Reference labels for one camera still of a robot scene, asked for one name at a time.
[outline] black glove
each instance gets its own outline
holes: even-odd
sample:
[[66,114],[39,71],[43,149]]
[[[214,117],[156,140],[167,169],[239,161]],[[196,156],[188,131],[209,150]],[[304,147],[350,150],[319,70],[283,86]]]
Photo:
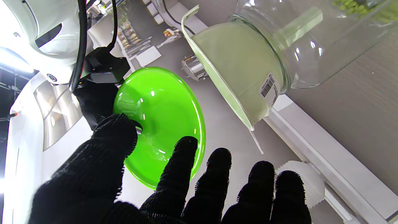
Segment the black glove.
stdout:
[[207,170],[196,184],[195,196],[184,208],[196,149],[194,137],[183,137],[176,144],[156,192],[141,208],[138,210],[128,203],[117,202],[103,221],[130,224],[311,224],[299,175],[292,171],[282,172],[276,180],[277,192],[273,201],[275,170],[266,161],[253,166],[248,183],[238,195],[238,203],[231,206],[221,219],[231,167],[231,154],[224,148],[211,154]]
[[112,115],[118,90],[111,83],[98,84],[87,81],[86,86],[73,92],[91,130],[94,131],[102,120]]

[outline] white robot body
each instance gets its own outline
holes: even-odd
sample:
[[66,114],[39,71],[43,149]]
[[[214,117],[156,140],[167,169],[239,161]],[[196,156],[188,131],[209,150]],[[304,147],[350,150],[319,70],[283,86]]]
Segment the white robot body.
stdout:
[[[79,46],[79,19],[76,0],[1,0],[3,31],[0,46],[13,50],[53,84],[66,84],[76,63]],[[36,40],[59,28],[46,44]],[[93,51],[88,37],[86,55]],[[83,69],[82,77],[88,74]]]

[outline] green plate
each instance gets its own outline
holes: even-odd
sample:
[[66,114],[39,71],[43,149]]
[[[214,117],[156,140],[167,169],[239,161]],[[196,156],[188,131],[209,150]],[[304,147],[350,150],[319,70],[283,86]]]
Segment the green plate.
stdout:
[[113,109],[142,125],[137,146],[124,162],[137,180],[155,189],[175,144],[184,136],[199,141],[194,176],[205,153],[206,128],[195,95],[177,75],[158,67],[135,71],[120,86]]

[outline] gray countertop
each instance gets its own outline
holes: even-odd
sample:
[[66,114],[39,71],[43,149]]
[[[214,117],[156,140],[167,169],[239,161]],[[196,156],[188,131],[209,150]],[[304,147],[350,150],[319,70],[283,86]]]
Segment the gray countertop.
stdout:
[[324,84],[287,95],[398,194],[398,32]]

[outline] clear glass jar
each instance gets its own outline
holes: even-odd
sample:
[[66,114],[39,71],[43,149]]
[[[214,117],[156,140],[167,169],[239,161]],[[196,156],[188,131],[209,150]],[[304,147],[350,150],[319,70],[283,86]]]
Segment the clear glass jar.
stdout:
[[281,60],[284,93],[318,86],[386,37],[398,0],[238,0],[229,22],[264,36]]

